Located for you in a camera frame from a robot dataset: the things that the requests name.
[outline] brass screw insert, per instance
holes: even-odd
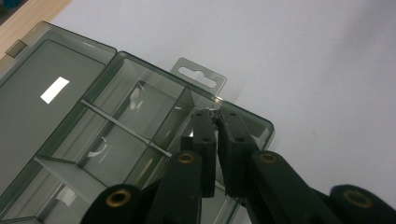
[[[268,152],[262,153],[260,155],[260,159],[262,159],[262,161],[266,163],[275,163],[277,161],[276,156]]]
[[[178,156],[178,161],[181,163],[192,163],[194,161],[194,156],[192,156],[190,153],[183,153]]]
[[[127,189],[119,189],[107,196],[107,205],[110,207],[121,207],[131,200],[131,192]]]
[[[357,190],[346,190],[344,192],[344,198],[350,203],[355,204],[358,207],[369,208],[373,207],[372,201],[364,194],[358,192]]]

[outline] wooden edge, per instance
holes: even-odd
[[[39,21],[52,21],[72,0],[29,0],[0,26],[0,59]]]

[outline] plastic storage box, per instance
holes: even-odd
[[[0,74],[1,169],[19,173],[0,197],[0,223],[79,223],[105,188],[148,186],[192,134],[197,109],[237,113],[259,149],[274,135],[270,121],[216,96],[216,76],[211,89],[45,22],[11,47]],[[230,222],[239,203],[218,167],[202,223]]]

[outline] hang tab hole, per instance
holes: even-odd
[[[192,71],[186,67],[180,67],[178,72],[183,74],[186,77],[190,77],[195,81],[200,82],[203,85],[206,85],[209,88],[215,88],[217,86],[216,82],[210,78],[204,76],[204,73],[201,71]]]

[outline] white table surface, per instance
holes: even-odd
[[[228,78],[220,97],[271,120],[270,149],[326,194],[396,207],[396,1],[73,1],[52,22],[170,71]]]

